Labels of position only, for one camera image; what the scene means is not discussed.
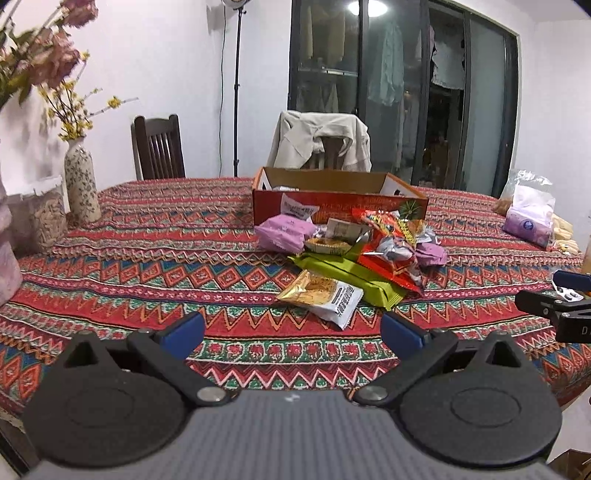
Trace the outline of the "pink snack packet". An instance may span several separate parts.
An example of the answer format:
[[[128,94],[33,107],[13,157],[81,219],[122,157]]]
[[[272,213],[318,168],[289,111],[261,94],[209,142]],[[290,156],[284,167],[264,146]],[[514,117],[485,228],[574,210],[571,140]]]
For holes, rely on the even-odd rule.
[[[287,254],[301,254],[304,242],[314,236],[317,227],[290,215],[276,215],[254,228],[259,247]]]

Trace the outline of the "black light stand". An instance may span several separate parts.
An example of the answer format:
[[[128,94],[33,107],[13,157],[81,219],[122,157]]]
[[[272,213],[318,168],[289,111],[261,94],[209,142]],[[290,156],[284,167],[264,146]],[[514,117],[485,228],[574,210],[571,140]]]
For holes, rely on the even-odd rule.
[[[242,53],[242,24],[245,17],[245,1],[222,1],[224,12],[235,12],[235,66],[233,67],[233,92],[232,92],[232,173],[238,177],[239,173],[239,92],[240,92],[240,54]]]

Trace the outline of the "white grey snack packet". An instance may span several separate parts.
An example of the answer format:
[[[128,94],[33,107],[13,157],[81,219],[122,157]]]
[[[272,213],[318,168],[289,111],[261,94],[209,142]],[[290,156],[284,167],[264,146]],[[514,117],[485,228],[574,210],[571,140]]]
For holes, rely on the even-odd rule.
[[[315,213],[318,213],[320,208],[315,205],[304,205],[290,198],[287,194],[283,194],[281,196],[281,203],[280,203],[280,214],[287,215],[298,220],[312,222],[312,218],[314,217]]]

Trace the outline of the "red orange snack bag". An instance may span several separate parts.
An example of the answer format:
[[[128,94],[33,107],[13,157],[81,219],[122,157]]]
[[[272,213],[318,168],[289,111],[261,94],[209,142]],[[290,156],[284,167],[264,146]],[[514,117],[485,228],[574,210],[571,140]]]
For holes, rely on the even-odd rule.
[[[356,262],[405,290],[421,294],[423,280],[416,249],[425,222],[402,218],[398,211],[362,208],[353,209],[353,218],[370,228],[369,240]]]

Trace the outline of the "patterned red tablecloth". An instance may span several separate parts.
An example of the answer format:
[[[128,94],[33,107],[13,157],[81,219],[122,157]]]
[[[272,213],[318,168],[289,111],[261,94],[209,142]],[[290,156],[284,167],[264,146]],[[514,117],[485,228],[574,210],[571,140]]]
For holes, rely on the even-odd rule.
[[[590,349],[561,344],[549,322],[519,312],[515,294],[547,290],[580,259],[507,235],[491,197],[427,191],[427,222],[449,255],[425,292],[398,306],[430,329],[481,339],[512,334],[567,402],[590,382]],[[204,343],[192,369],[225,388],[332,389],[368,383],[396,364],[379,309],[361,304],[346,330],[276,303],[294,280],[289,259],[259,251],[248,179],[129,182],[100,195],[101,219],[45,255],[20,262],[20,289],[1,309],[1,405],[19,416],[79,331],[120,339],[199,313]]]

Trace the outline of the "dark glass sliding door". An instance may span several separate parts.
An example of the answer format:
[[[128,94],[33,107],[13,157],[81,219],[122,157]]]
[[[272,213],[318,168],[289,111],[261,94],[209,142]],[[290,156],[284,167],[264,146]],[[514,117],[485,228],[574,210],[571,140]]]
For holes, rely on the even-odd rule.
[[[358,116],[378,172],[500,195],[516,129],[514,34],[456,1],[297,1],[291,13],[290,109]]]

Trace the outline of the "chair with beige jacket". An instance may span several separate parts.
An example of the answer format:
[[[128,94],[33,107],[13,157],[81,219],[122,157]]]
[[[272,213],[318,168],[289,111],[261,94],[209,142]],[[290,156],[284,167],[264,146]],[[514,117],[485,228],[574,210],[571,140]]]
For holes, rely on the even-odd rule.
[[[370,134],[356,115],[342,113],[280,113],[271,140],[267,167],[303,169],[311,158],[325,154],[324,140],[342,140],[337,170],[370,172]]]

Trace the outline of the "gold white snack packet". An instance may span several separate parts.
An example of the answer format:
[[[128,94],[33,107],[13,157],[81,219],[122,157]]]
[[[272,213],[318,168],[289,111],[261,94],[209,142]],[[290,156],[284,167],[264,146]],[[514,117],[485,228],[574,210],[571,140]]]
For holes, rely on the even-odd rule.
[[[299,306],[341,330],[348,328],[363,290],[348,283],[303,270],[276,300]]]

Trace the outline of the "orange cardboard box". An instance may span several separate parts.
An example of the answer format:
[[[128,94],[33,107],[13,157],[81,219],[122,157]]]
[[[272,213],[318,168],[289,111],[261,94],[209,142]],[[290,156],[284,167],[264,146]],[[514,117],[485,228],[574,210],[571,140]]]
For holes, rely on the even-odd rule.
[[[315,223],[349,221],[356,208],[426,216],[429,198],[391,173],[263,167],[252,183],[253,223],[280,214],[283,196],[317,209]]]

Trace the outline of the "floral ceramic vase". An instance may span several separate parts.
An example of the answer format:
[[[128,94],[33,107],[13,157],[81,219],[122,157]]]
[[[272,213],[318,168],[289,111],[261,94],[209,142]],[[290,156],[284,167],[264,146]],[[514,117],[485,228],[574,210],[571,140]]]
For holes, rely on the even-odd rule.
[[[64,157],[64,178],[70,213],[79,225],[98,221],[101,210],[94,175],[92,156],[85,148],[84,138],[68,141]]]

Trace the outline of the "pink dried flowers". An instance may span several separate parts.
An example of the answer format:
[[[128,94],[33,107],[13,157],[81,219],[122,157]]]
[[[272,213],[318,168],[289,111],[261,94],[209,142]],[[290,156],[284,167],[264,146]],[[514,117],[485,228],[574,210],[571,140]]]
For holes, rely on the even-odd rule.
[[[16,97],[20,103],[37,86],[57,87],[89,54],[78,50],[69,30],[94,21],[94,1],[61,1],[42,25],[16,29],[19,1],[1,3],[1,104]]]

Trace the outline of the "green snack packet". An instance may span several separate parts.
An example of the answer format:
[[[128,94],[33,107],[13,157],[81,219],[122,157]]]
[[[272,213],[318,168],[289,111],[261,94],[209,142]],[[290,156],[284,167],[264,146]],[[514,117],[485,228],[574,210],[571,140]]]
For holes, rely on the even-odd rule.
[[[363,300],[374,307],[391,311],[407,296],[408,291],[362,265],[335,255],[313,252],[290,256],[302,270],[339,280],[363,290]]]

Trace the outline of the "clear bag with purple pack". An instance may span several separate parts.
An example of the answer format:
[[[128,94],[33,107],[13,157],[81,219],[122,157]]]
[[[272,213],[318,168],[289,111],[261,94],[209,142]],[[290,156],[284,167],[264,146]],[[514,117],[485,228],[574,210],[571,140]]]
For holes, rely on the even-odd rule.
[[[505,218],[502,229],[544,250],[580,253],[573,225],[555,213],[554,185],[530,170],[512,169],[493,211]]]

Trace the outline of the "woven basket white cloth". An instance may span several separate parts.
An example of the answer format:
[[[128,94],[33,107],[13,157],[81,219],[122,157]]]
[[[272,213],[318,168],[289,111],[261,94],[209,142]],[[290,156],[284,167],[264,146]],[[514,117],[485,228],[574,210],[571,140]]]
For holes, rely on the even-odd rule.
[[[67,233],[60,175],[47,177],[8,195],[10,243],[17,256],[47,252]]]

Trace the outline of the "dark wooden chair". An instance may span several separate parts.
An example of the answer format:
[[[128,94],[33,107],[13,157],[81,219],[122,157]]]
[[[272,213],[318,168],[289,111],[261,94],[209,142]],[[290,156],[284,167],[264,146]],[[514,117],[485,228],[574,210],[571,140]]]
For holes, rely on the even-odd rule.
[[[135,150],[144,180],[185,177],[179,118],[137,116],[132,124]]]

